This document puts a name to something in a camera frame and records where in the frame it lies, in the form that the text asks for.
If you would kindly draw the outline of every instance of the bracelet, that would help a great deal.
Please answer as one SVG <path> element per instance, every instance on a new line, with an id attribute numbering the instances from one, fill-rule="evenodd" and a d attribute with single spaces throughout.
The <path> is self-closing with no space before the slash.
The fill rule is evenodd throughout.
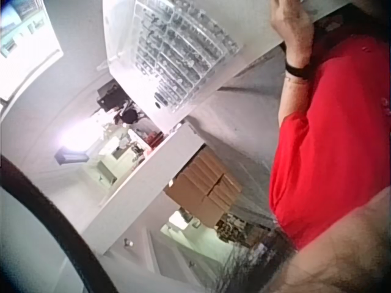
<path id="1" fill-rule="evenodd" d="M 288 61 L 285 60 L 285 69 L 287 72 L 296 76 L 297 78 L 302 78 L 304 80 L 310 79 L 311 66 L 308 64 L 304 68 L 296 68 L 289 65 Z"/>

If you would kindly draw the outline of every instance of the glass display case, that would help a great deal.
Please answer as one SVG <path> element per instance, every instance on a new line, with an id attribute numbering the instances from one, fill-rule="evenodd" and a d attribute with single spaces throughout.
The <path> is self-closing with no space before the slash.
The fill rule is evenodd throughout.
<path id="1" fill-rule="evenodd" d="M 157 84 L 158 107 L 175 112 L 240 48 L 206 12 L 185 0 L 137 0 L 131 63 Z"/>

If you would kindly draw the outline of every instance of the hand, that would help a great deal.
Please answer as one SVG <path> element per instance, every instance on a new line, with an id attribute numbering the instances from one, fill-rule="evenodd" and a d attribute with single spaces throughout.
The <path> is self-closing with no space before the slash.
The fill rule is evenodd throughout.
<path id="1" fill-rule="evenodd" d="M 300 0 L 271 0 L 271 25 L 287 46 L 287 61 L 297 68 L 309 64 L 314 26 Z"/>

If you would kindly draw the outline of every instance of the white counter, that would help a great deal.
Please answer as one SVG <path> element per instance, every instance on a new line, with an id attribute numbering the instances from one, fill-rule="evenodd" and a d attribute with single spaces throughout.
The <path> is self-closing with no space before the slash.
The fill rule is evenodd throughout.
<path id="1" fill-rule="evenodd" d="M 106 252 L 203 144 L 188 123 L 163 141 L 127 177 L 81 233 L 92 250 L 99 254 Z"/>

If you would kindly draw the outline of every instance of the red item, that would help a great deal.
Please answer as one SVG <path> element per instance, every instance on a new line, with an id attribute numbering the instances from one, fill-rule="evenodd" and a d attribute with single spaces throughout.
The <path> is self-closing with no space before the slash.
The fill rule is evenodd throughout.
<path id="1" fill-rule="evenodd" d="M 326 55 L 307 114 L 282 123 L 271 174 L 271 209 L 299 250 L 390 185 L 388 44 L 352 35 Z"/>

